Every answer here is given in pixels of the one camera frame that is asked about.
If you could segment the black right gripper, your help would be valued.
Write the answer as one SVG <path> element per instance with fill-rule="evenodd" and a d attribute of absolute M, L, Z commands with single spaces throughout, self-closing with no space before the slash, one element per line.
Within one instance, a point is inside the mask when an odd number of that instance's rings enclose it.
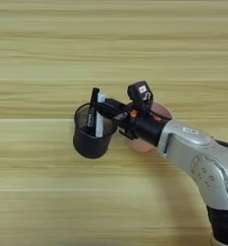
<path fill-rule="evenodd" d="M 114 98 L 107 98 L 105 103 L 97 104 L 97 111 L 119 125 L 119 132 L 127 138 L 142 139 L 153 146 L 159 144 L 161 134 L 169 118 L 161 116 L 153 111 L 141 113 L 132 110 L 129 114 L 131 106 L 121 103 Z"/>

